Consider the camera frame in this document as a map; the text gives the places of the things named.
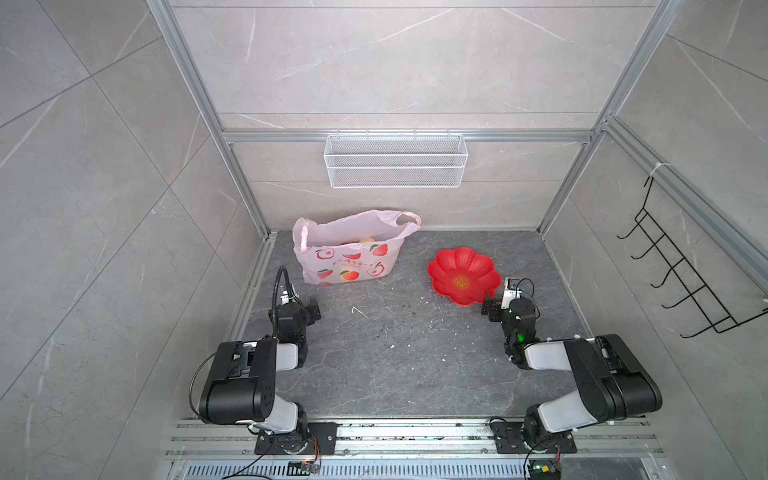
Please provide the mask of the pink plastic fruit-print bag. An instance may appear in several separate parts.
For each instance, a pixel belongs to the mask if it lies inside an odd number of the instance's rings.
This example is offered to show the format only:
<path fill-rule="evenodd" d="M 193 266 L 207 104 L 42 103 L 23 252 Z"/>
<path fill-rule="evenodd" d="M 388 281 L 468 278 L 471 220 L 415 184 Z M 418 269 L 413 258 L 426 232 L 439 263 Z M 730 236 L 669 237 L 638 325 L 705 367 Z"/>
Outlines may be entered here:
<path fill-rule="evenodd" d="M 301 218 L 292 229 L 293 251 L 308 284 L 383 278 L 393 270 L 406 238 L 421 225 L 418 215 L 396 210 L 369 210 L 323 224 Z M 376 241 L 359 243 L 369 236 Z"/>

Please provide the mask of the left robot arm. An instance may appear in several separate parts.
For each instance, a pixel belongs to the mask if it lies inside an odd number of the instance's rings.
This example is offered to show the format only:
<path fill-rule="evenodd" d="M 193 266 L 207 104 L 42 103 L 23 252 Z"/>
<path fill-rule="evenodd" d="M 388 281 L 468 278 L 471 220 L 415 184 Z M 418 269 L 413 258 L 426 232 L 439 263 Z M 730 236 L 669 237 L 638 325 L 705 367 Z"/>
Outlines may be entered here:
<path fill-rule="evenodd" d="M 321 319 L 315 299 L 303 302 L 287 267 L 279 267 L 268 317 L 272 332 L 252 341 L 219 344 L 196 369 L 187 400 L 207 424 L 244 425 L 283 443 L 309 441 L 306 412 L 277 393 L 276 377 L 304 366 L 307 329 Z"/>

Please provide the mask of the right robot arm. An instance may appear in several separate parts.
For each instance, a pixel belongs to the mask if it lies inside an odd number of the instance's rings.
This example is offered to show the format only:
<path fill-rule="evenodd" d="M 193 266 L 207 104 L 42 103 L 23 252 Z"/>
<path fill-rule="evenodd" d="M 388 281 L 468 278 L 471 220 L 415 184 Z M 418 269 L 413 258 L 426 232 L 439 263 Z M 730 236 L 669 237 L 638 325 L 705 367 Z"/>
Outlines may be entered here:
<path fill-rule="evenodd" d="M 661 390 L 621 337 L 543 341 L 538 309 L 526 297 L 488 297 L 481 313 L 501 325 L 505 353 L 519 369 L 569 372 L 575 382 L 574 391 L 527 409 L 521 434 L 532 450 L 548 449 L 574 429 L 661 409 Z"/>

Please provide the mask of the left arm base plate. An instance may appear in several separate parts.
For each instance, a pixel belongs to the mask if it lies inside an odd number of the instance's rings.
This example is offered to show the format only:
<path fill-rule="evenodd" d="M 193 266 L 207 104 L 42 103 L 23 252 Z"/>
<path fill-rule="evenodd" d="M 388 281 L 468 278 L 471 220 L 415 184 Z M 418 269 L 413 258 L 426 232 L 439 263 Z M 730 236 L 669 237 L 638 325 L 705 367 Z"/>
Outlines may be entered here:
<path fill-rule="evenodd" d="M 309 422 L 299 425 L 294 432 L 268 434 L 260 430 L 257 434 L 254 453 L 256 455 L 314 455 L 321 456 L 335 452 L 339 424 L 335 422 Z"/>

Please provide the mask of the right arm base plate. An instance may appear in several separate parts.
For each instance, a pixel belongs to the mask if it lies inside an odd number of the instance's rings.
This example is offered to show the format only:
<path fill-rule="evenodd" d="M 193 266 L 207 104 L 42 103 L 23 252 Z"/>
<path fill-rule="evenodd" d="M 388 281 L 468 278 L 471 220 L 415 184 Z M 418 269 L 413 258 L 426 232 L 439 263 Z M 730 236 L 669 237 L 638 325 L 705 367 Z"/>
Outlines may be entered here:
<path fill-rule="evenodd" d="M 549 433 L 535 422 L 492 417 L 488 422 L 499 454 L 574 454 L 577 447 L 569 431 Z"/>

